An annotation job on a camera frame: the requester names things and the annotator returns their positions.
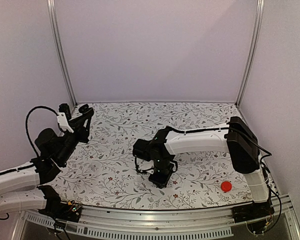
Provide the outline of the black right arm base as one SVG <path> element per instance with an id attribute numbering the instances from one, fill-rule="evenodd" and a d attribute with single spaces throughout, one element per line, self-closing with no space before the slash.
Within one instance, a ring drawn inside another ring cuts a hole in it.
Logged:
<path id="1" fill-rule="evenodd" d="M 275 213 L 275 210 L 271 200 L 262 203 L 253 201 L 250 204 L 232 207 L 231 213 L 234 222 L 241 223 L 270 216 Z"/>

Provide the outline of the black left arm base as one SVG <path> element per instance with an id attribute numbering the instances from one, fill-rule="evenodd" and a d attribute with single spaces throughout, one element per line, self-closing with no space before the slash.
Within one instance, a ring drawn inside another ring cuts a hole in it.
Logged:
<path id="1" fill-rule="evenodd" d="M 79 222 L 82 213 L 81 203 L 75 203 L 74 200 L 62 201 L 59 194 L 50 185 L 39 186 L 38 189 L 43 193 L 43 198 L 46 200 L 45 207 L 38 210 L 40 214 L 52 219 Z"/>

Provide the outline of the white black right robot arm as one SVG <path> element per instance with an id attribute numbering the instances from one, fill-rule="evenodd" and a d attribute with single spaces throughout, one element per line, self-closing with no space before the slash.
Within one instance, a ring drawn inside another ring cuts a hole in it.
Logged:
<path id="1" fill-rule="evenodd" d="M 175 156 L 192 152 L 223 152 L 230 155 L 233 169 L 242 174 L 252 194 L 248 213 L 259 218 L 268 210 L 270 190 L 260 163 L 262 148 L 257 137 L 238 116 L 229 122 L 208 128 L 179 130 L 166 126 L 151 140 L 138 139 L 132 148 L 135 159 L 152 162 L 149 181 L 165 188 L 177 169 Z"/>

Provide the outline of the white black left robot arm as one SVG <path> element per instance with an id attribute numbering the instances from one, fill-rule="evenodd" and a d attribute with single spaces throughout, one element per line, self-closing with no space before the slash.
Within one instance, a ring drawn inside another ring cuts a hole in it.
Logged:
<path id="1" fill-rule="evenodd" d="M 54 114 L 62 135 L 52 128 L 42 130 L 30 145 L 36 157 L 20 166 L 0 171 L 0 215 L 24 210 L 38 210 L 54 220 L 79 222 L 82 205 L 73 200 L 64 202 L 49 184 L 66 167 L 79 143 L 88 143 L 93 108 L 79 108 L 80 116 L 72 118 L 69 106 L 63 103 Z"/>

